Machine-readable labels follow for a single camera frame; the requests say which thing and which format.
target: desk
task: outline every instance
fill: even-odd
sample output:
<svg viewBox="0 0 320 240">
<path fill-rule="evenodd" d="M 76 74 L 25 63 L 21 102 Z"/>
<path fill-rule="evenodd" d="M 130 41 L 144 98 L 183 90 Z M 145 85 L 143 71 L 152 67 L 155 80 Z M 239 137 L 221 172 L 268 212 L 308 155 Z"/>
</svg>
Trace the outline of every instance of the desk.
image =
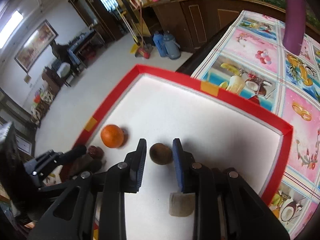
<svg viewBox="0 0 320 240">
<path fill-rule="evenodd" d="M 96 30 L 91 30 L 90 32 L 83 34 L 80 39 L 69 48 L 68 52 L 71 56 L 71 60 L 77 65 L 82 64 L 85 68 L 87 68 L 87 65 L 83 62 L 84 57 L 81 53 L 95 38 L 102 46 L 106 47 L 106 43 L 101 35 Z"/>
</svg>

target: black clamp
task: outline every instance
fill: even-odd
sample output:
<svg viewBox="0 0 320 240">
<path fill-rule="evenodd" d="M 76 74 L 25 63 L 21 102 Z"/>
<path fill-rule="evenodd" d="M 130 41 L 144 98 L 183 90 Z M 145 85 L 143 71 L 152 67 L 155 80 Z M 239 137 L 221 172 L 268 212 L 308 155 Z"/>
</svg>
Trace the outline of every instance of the black clamp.
<svg viewBox="0 0 320 240">
<path fill-rule="evenodd" d="M 137 193 L 142 182 L 147 142 L 140 139 L 137 150 L 107 172 L 84 171 L 44 213 L 28 240 L 92 240 L 98 192 L 103 191 L 100 239 L 126 239 L 124 192 Z"/>
<path fill-rule="evenodd" d="M 288 232 L 238 174 L 195 162 L 174 139 L 172 152 L 182 193 L 196 193 L 193 240 L 290 239 Z"/>
</svg>

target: picture frame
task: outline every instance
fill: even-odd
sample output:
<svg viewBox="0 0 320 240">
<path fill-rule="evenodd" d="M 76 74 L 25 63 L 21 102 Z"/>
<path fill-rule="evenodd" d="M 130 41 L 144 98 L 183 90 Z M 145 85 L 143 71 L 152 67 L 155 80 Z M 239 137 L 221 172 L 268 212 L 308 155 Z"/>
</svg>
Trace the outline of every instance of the picture frame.
<svg viewBox="0 0 320 240">
<path fill-rule="evenodd" d="M 21 136 L 16 134 L 16 140 L 17 140 L 17 148 L 30 155 L 31 156 L 31 152 L 32 152 L 32 143 L 30 143 L 29 141 L 25 140 L 24 138 L 22 138 Z"/>
<path fill-rule="evenodd" d="M 47 20 L 44 20 L 18 51 L 14 57 L 15 61 L 28 73 L 34 62 L 57 36 L 58 33 Z"/>
</svg>

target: ceiling light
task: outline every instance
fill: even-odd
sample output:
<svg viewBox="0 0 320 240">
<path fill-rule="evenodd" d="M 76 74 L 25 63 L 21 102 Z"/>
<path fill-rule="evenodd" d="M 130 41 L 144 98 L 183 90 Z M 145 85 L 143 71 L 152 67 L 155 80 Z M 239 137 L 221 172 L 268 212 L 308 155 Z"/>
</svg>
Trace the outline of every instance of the ceiling light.
<svg viewBox="0 0 320 240">
<path fill-rule="evenodd" d="M 23 19 L 23 16 L 18 11 L 15 11 L 12 14 L 10 20 L 7 22 L 7 24 L 4 26 L 4 28 L 0 32 L 0 49 L 3 48 L 7 39 L 10 37 L 11 33 L 22 21 L 22 19 Z"/>
</svg>

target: tiled floor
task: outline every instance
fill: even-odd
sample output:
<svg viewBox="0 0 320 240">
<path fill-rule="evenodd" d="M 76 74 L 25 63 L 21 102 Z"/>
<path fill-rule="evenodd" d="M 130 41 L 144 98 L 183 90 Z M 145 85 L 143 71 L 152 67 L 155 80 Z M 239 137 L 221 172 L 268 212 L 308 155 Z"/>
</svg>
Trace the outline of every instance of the tiled floor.
<svg viewBox="0 0 320 240">
<path fill-rule="evenodd" d="M 175 71 L 191 56 L 182 52 L 179 59 L 170 60 L 154 48 L 150 59 L 135 58 L 129 53 L 132 44 L 129 34 L 113 43 L 71 82 L 71 88 L 61 89 L 36 133 L 35 156 L 49 149 L 68 151 L 102 100 L 135 64 Z"/>
</svg>

